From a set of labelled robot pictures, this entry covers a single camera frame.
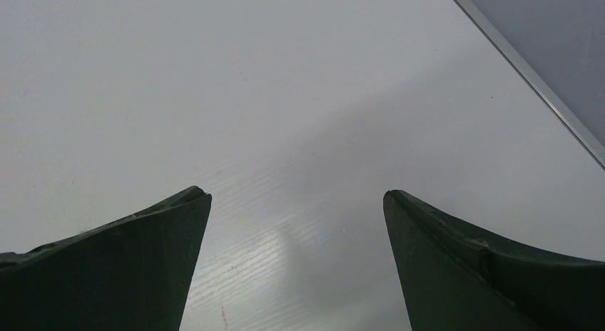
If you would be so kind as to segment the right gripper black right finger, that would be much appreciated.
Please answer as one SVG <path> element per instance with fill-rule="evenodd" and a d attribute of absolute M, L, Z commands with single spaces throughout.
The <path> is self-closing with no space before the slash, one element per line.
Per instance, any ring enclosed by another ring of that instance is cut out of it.
<path fill-rule="evenodd" d="M 413 330 L 602 330 L 604 263 L 519 243 L 403 190 L 383 212 Z"/>

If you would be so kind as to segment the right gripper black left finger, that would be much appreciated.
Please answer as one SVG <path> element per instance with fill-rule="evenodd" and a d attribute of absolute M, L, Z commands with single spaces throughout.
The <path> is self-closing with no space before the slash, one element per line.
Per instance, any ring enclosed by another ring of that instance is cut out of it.
<path fill-rule="evenodd" d="M 212 197 L 192 186 L 26 253 L 1 254 L 3 330 L 178 330 Z"/>

